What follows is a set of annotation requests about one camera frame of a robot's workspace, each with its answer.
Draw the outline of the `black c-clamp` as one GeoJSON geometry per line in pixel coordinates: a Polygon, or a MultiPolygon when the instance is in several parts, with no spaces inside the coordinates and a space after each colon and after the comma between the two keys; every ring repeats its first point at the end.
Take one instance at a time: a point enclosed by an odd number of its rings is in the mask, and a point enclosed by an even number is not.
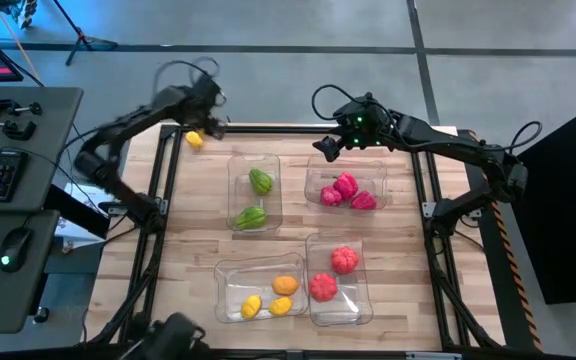
{"type": "Polygon", "coordinates": [[[0,100],[0,115],[8,114],[13,116],[19,116],[21,113],[24,112],[30,112],[33,115],[40,116],[43,113],[43,109],[38,102],[33,102],[23,107],[12,99],[0,100]]]}
{"type": "Polygon", "coordinates": [[[19,125],[12,120],[0,122],[2,133],[12,140],[27,141],[33,136],[36,128],[37,125],[32,121],[28,121],[25,125],[19,125]]]}

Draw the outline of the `black cabinet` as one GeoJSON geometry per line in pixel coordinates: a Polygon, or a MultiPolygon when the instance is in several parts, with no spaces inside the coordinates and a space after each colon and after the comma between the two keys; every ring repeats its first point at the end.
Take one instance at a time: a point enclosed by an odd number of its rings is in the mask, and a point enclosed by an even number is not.
{"type": "Polygon", "coordinates": [[[576,302],[576,117],[519,159],[528,182],[512,208],[544,301],[576,302]]]}

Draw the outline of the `yellow toy bell pepper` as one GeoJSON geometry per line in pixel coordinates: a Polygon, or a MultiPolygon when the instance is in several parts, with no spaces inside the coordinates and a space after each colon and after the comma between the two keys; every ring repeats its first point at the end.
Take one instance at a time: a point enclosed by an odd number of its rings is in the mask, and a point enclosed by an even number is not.
{"type": "Polygon", "coordinates": [[[243,319],[256,317],[262,308],[262,298],[260,295],[249,296],[241,305],[240,313],[243,319]]]}

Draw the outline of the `orange toy fruit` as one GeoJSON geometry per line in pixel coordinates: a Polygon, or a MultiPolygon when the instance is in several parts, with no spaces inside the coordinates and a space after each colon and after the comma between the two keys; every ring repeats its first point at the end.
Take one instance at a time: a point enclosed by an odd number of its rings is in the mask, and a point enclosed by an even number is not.
{"type": "Polygon", "coordinates": [[[291,296],[299,289],[299,281],[293,276],[277,276],[272,281],[272,289],[277,295],[291,296]]]}

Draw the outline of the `clear plastic bin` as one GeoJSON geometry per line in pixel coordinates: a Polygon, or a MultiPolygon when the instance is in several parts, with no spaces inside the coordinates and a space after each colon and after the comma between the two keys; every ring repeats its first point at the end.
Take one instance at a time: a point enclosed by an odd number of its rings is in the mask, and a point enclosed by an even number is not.
{"type": "Polygon", "coordinates": [[[302,315],[308,310],[309,301],[305,289],[305,262],[297,253],[280,256],[258,257],[243,260],[220,261],[214,270],[217,282],[215,317],[222,323],[251,322],[273,318],[302,315]],[[270,303],[283,297],[274,293],[272,281],[277,276],[293,276],[299,281],[299,289],[290,297],[291,311],[284,316],[273,316],[270,303]],[[262,308],[252,319],[243,319],[240,308],[251,295],[260,295],[262,308]]]}
{"type": "MultiPolygon", "coordinates": [[[[356,178],[359,189],[355,196],[361,191],[369,191],[377,200],[377,207],[374,210],[385,207],[387,204],[387,170],[385,165],[380,161],[337,160],[336,162],[327,162],[323,156],[312,156],[307,164],[304,188],[305,198],[313,204],[324,206],[320,204],[319,200],[320,189],[325,186],[333,186],[336,178],[343,172],[348,172],[356,178]]],[[[372,211],[352,209],[350,207],[352,199],[343,200],[343,202],[336,207],[324,207],[354,211],[372,211]]]]}
{"type": "Polygon", "coordinates": [[[337,325],[362,325],[373,317],[367,274],[363,258],[363,241],[348,233],[315,233],[305,242],[306,290],[309,295],[310,318],[321,327],[337,325]],[[359,256],[355,271],[340,275],[331,268],[331,254],[338,248],[349,246],[359,256]],[[319,273],[327,273],[336,279],[338,292],[327,302],[317,302],[309,293],[309,282],[319,273]]]}
{"type": "Polygon", "coordinates": [[[276,155],[237,155],[227,163],[228,169],[228,227],[236,232],[255,233],[274,231],[283,222],[283,203],[280,160],[276,155]],[[252,190],[248,173],[252,168],[258,168],[273,177],[272,191],[267,195],[258,195],[252,190]],[[236,230],[234,218],[245,208],[251,206],[263,207],[267,213],[264,227],[250,230],[236,230]]]}

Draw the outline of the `black tripod stand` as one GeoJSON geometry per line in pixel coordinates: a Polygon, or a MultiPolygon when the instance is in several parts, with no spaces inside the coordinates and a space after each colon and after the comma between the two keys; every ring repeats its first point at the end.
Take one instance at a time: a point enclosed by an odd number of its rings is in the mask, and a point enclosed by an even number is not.
{"type": "Polygon", "coordinates": [[[71,19],[59,0],[52,1],[77,35],[77,39],[65,61],[66,66],[70,66],[72,64],[76,53],[79,51],[112,51],[118,47],[117,42],[86,35],[83,30],[71,19]]]}

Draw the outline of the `green toy bell pepper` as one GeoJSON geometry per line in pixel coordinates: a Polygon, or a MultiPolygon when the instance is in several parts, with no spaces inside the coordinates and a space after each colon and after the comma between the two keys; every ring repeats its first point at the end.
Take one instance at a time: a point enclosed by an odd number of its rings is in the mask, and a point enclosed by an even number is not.
{"type": "Polygon", "coordinates": [[[267,213],[263,207],[251,206],[242,210],[233,220],[236,230],[258,229],[265,226],[267,213]]]}
{"type": "Polygon", "coordinates": [[[258,195],[269,194],[274,185],[274,180],[271,175],[258,169],[252,168],[248,173],[249,181],[252,186],[252,190],[258,195]]]}

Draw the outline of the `dark grey desk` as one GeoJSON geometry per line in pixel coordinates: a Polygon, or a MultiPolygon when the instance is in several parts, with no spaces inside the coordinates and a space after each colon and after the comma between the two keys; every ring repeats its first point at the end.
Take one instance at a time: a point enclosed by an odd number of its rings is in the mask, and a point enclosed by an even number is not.
{"type": "Polygon", "coordinates": [[[0,86],[0,99],[23,106],[37,102],[43,110],[40,116],[25,113],[18,117],[37,124],[29,140],[11,140],[0,132],[0,150],[21,149],[29,154],[12,200],[0,203],[0,246],[13,229],[25,225],[32,230],[20,270],[8,273],[0,268],[0,334],[19,332],[31,313],[59,219],[58,211],[45,210],[43,205],[82,96],[79,88],[0,86]]]}

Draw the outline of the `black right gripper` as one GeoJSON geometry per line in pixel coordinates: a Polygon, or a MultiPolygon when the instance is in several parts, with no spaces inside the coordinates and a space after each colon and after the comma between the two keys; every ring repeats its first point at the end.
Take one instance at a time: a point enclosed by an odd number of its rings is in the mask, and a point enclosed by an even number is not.
{"type": "Polygon", "coordinates": [[[389,150],[394,149],[392,120],[371,92],[352,98],[334,111],[332,118],[338,124],[331,131],[337,139],[326,136],[313,143],[313,147],[320,150],[327,162],[334,162],[342,148],[363,150],[384,146],[389,150]]]}

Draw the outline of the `black beam with hazard stripes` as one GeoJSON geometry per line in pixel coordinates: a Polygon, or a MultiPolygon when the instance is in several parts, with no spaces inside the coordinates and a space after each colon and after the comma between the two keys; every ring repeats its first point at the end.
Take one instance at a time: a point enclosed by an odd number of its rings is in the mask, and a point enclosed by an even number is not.
{"type": "Polygon", "coordinates": [[[481,212],[479,231],[505,342],[516,350],[543,352],[500,205],[489,201],[481,212]]]}

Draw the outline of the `white paper sheets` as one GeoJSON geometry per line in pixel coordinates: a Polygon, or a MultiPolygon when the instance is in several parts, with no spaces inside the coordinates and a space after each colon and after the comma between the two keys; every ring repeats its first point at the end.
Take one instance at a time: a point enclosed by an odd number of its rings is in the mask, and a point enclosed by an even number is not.
{"type": "MultiPolygon", "coordinates": [[[[75,185],[69,182],[65,185],[64,190],[68,195],[73,196],[77,201],[93,210],[100,210],[100,204],[102,202],[114,201],[111,195],[91,185],[75,185]]],[[[64,253],[68,253],[79,247],[104,243],[106,241],[104,237],[94,235],[63,217],[59,219],[55,236],[63,239],[62,251],[64,253]]]]}

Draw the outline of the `black computer mouse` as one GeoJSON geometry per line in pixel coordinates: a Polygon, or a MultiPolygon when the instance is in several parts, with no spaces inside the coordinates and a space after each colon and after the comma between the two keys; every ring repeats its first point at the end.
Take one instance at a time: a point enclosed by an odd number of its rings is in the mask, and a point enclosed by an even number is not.
{"type": "Polygon", "coordinates": [[[0,246],[0,268],[7,273],[20,270],[26,260],[33,230],[27,227],[12,229],[0,246]]]}

